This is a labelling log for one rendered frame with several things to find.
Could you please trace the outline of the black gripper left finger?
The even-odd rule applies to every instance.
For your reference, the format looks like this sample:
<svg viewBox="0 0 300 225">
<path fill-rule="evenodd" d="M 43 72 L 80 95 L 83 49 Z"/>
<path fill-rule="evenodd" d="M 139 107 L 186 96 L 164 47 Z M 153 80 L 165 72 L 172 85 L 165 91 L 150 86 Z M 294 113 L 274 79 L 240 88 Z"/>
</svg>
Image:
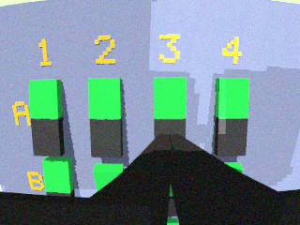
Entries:
<svg viewBox="0 0 300 225">
<path fill-rule="evenodd" d="M 90 198 L 0 191 L 0 225 L 168 225 L 172 154 L 158 134 Z"/>
</svg>

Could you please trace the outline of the light blue switch panel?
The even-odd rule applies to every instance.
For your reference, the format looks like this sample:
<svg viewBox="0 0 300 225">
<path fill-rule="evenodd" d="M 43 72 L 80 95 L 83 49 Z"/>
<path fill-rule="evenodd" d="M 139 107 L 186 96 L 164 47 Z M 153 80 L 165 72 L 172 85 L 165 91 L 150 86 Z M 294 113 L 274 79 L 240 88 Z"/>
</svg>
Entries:
<svg viewBox="0 0 300 225">
<path fill-rule="evenodd" d="M 300 188 L 300 4 L 45 0 L 0 7 L 0 185 L 90 198 L 158 134 Z"/>
</svg>

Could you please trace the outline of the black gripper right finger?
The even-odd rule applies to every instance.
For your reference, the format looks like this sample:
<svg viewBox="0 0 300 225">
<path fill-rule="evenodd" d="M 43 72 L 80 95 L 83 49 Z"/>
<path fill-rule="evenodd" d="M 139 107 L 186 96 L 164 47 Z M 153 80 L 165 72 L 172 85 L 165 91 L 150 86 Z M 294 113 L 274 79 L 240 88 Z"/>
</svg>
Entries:
<svg viewBox="0 0 300 225">
<path fill-rule="evenodd" d="M 276 191 L 183 135 L 170 134 L 170 140 L 179 225 L 300 225 L 300 188 Z"/>
</svg>

